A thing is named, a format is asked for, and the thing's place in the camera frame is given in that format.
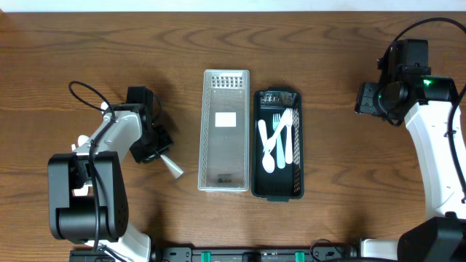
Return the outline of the white plastic spoon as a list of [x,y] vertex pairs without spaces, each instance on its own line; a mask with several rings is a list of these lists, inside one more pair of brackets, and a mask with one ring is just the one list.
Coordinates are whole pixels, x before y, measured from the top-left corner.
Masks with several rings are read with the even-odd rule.
[[266,142],[268,140],[266,122],[263,119],[258,120],[258,130],[261,137],[261,142],[264,147],[264,155],[262,159],[262,165],[264,170],[267,173],[273,173],[275,171],[275,161],[266,147]]
[[183,170],[166,154],[162,154],[160,157],[175,179],[178,179],[183,175]]

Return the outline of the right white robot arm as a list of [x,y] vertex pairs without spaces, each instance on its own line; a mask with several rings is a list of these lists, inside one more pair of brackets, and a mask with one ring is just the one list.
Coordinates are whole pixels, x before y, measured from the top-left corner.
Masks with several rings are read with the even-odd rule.
[[425,198],[425,221],[399,239],[364,239],[362,261],[464,261],[465,166],[459,95],[449,77],[433,76],[428,43],[395,40],[377,62],[378,82],[363,82],[355,112],[405,125],[416,149]]

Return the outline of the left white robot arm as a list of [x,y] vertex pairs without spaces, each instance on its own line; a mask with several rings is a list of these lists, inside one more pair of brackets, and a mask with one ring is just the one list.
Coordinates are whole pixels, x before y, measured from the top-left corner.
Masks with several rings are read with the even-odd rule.
[[121,169],[126,154],[147,164],[172,145],[152,115],[156,102],[159,98],[146,87],[129,87],[121,104],[104,100],[99,128],[72,152],[54,154],[48,161],[51,234],[92,247],[89,253],[71,254],[74,260],[162,260],[151,238],[129,222]]

